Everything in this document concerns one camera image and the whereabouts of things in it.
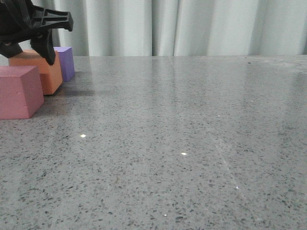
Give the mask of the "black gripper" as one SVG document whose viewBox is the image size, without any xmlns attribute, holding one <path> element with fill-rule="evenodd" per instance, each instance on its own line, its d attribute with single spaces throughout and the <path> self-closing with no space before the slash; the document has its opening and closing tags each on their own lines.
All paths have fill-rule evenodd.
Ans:
<svg viewBox="0 0 307 230">
<path fill-rule="evenodd" d="M 31 40 L 30 45 L 49 65 L 55 63 L 52 29 L 73 30 L 72 15 L 34 5 L 30 0 L 0 2 L 0 54 L 12 58 L 22 49 L 19 42 Z"/>
</svg>

